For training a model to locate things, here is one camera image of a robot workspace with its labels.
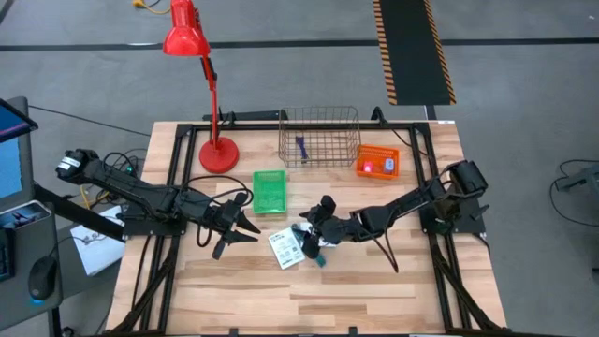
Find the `black computer mouse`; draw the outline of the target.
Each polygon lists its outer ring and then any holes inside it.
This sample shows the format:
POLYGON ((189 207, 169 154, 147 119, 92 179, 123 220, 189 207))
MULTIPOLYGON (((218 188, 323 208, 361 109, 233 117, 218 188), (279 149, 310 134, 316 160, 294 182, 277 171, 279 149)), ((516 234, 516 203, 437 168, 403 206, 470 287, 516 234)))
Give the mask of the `black computer mouse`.
POLYGON ((32 299, 45 300, 54 292, 57 265, 53 256, 43 256, 34 263, 28 276, 28 291, 32 299))

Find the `black yellow striped floor mat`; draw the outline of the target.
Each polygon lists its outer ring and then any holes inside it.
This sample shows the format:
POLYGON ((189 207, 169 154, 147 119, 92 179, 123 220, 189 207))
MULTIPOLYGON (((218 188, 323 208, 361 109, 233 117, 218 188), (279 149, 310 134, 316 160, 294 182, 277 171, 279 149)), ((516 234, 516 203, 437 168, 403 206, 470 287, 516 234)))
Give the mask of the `black yellow striped floor mat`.
POLYGON ((372 0, 387 99, 394 106, 457 103, 430 0, 372 0))

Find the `white paper booklet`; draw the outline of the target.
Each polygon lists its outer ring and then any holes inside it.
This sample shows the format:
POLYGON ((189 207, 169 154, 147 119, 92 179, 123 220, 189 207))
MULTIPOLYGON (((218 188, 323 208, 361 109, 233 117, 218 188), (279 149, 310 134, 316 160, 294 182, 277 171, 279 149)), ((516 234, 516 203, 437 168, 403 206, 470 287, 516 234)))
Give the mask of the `white paper booklet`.
POLYGON ((119 261, 124 255, 125 244, 83 225, 70 229, 87 276, 95 276, 119 261))

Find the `black aluminium frame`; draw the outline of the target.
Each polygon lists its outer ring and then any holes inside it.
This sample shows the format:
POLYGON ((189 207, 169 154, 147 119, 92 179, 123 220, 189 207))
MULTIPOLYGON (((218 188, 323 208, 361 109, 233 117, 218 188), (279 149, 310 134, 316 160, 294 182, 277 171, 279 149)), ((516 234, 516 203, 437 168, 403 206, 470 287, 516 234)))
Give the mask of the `black aluminium frame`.
POLYGON ((400 151, 400 173, 384 181, 359 177, 353 168, 288 168, 286 212, 250 213, 261 230, 257 242, 228 246, 219 260, 199 247, 203 232, 189 226, 180 240, 171 294, 157 293, 142 326, 168 335, 329 334, 356 328, 369 333, 435 333, 461 323, 459 300, 433 267, 432 236, 417 213, 389 231, 397 265, 378 242, 345 242, 325 251, 326 265, 305 260, 282 270, 269 236, 298 222, 324 195, 337 215, 384 205, 463 158, 457 127, 430 122, 425 130, 361 126, 366 144, 400 151))

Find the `black diagonal bar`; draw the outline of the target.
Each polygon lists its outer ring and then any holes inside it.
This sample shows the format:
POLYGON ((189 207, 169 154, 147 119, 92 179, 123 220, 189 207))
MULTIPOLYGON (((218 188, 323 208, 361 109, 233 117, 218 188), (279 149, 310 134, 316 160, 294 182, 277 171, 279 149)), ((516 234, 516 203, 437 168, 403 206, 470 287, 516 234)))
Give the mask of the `black diagonal bar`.
POLYGON ((124 229, 119 224, 54 194, 38 183, 34 183, 34 197, 42 203, 50 203, 57 215, 111 239, 124 242, 124 229))

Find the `red desk lamp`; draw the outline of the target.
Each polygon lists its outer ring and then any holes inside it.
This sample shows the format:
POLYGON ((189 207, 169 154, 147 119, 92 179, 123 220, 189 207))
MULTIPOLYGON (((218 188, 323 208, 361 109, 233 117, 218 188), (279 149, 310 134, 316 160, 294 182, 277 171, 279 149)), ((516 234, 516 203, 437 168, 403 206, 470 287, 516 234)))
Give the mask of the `red desk lamp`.
POLYGON ((163 42, 163 53, 199 57, 211 94, 211 135, 200 148, 200 164, 211 173, 229 172, 238 163, 240 152, 232 139, 220 137, 217 74, 210 58, 210 44, 203 34, 199 10, 193 0, 170 0, 170 14, 172 27, 163 42))

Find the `white card with QR code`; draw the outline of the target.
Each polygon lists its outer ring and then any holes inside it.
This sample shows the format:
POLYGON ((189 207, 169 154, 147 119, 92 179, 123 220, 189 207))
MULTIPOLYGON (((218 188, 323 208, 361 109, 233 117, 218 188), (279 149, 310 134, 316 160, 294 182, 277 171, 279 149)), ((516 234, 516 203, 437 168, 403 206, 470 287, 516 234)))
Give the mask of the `white card with QR code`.
POLYGON ((282 270, 296 265, 305 259, 301 246, 291 227, 269 236, 270 247, 282 270))

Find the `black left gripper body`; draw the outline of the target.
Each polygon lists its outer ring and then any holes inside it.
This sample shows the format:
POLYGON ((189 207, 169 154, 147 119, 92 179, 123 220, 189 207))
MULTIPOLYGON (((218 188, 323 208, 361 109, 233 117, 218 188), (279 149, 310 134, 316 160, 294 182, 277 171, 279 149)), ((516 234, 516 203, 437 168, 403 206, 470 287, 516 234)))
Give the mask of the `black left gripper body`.
POLYGON ((241 205, 231 200, 223 205, 212 205, 208 215, 208 229, 224 235, 238 222, 240 213, 241 205))

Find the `grey box with tools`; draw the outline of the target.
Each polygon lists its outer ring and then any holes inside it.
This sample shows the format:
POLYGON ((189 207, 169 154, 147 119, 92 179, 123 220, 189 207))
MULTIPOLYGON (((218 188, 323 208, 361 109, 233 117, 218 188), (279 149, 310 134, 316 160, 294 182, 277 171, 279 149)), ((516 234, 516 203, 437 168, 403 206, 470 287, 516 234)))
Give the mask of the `grey box with tools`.
POLYGON ((18 229, 51 216, 51 211, 37 200, 0 212, 0 228, 18 229))

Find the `green plastic bin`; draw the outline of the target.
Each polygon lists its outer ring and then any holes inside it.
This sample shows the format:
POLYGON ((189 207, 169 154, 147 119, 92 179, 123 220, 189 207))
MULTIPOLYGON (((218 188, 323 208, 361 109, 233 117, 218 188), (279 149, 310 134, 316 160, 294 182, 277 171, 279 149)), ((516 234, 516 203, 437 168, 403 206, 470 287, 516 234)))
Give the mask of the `green plastic bin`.
POLYGON ((286 176, 283 170, 260 170, 253 174, 254 213, 286 212, 286 176))

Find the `grey floor stand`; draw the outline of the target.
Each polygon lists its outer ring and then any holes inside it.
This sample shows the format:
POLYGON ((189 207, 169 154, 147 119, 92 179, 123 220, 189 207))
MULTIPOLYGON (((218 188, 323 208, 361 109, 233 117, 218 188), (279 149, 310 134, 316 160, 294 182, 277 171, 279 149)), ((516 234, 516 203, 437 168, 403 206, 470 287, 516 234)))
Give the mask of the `grey floor stand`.
POLYGON ((599 197, 599 164, 584 168, 571 176, 562 177, 557 182, 557 189, 566 191, 577 185, 589 186, 591 191, 599 197))

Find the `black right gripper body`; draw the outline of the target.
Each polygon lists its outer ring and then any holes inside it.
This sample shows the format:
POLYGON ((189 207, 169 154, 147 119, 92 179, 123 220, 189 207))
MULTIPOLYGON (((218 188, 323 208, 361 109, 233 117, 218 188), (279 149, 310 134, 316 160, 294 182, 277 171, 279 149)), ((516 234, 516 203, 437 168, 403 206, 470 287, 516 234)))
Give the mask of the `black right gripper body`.
POLYGON ((356 216, 346 219, 331 216, 322 221, 322 238, 328 243, 359 242, 362 225, 356 216))

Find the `orange plastic bin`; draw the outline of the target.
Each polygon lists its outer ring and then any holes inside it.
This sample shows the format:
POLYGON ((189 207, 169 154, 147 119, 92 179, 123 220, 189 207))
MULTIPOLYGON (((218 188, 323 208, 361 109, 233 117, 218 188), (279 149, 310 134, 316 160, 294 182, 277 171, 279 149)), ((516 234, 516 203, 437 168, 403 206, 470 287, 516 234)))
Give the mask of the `orange plastic bin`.
POLYGON ((358 146, 358 157, 356 161, 356 174, 361 177, 379 180, 394 180, 399 177, 400 151, 397 148, 362 144, 358 146), (395 170, 392 175, 383 172, 383 166, 387 158, 395 160, 395 170), (365 161, 373 163, 373 172, 366 173, 362 170, 365 161))

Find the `computer monitor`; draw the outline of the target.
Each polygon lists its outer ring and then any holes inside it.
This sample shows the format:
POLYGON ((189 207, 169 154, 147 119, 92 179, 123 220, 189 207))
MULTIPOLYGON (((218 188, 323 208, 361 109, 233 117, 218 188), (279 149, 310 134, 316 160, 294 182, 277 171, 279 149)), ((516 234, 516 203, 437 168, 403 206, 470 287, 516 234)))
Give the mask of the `computer monitor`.
POLYGON ((26 97, 0 98, 0 212, 34 196, 30 135, 37 129, 26 97))

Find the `black keyboard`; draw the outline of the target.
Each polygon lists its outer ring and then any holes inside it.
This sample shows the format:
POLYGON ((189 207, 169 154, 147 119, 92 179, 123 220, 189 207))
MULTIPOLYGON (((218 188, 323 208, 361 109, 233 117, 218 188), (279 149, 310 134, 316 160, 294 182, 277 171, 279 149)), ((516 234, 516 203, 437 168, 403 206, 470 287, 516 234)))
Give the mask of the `black keyboard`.
POLYGON ((12 228, 0 228, 0 283, 15 275, 15 233, 12 228))

